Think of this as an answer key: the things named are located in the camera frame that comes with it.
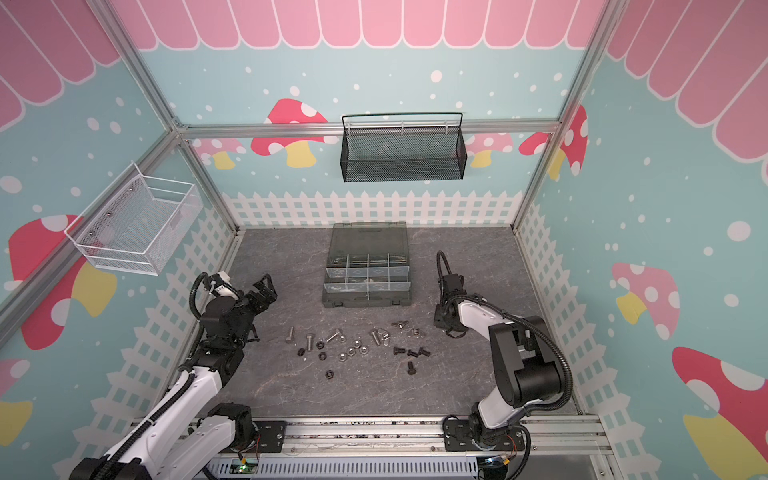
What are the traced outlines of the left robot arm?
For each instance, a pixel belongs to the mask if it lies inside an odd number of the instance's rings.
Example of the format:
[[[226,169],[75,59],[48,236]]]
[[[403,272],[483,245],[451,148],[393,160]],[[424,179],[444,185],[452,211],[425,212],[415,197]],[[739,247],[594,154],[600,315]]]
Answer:
[[[189,306],[203,334],[182,363],[165,396],[126,436],[99,458],[84,458],[73,479],[191,479],[214,456],[230,449],[243,454],[260,446],[261,433],[249,406],[220,403],[195,429],[200,410],[232,379],[248,344],[258,341],[257,315],[277,299],[270,275],[249,291],[235,288],[226,272],[201,273]]]

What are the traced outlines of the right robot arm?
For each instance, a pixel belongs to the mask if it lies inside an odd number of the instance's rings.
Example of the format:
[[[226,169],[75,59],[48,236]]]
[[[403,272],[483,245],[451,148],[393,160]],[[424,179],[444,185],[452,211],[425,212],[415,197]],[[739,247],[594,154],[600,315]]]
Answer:
[[[477,402],[468,418],[470,438],[489,449],[534,412],[561,409],[572,397],[573,373],[566,355],[539,316],[513,315],[465,289],[446,254],[436,253],[439,301],[434,325],[459,339],[474,331],[488,340],[495,387]]]

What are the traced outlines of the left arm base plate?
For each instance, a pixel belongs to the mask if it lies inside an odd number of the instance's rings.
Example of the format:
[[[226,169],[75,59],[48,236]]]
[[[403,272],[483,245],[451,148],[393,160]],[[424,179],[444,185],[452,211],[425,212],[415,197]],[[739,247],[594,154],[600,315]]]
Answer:
[[[288,423],[279,420],[253,420],[253,438],[244,454],[281,453]]]

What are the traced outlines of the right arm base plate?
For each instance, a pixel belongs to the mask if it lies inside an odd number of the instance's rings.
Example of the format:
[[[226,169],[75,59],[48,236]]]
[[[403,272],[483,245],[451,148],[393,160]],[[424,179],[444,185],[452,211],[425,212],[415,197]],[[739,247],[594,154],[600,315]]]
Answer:
[[[488,429],[475,417],[449,415],[442,420],[441,430],[448,452],[522,452],[525,449],[522,433],[515,433],[511,427]]]

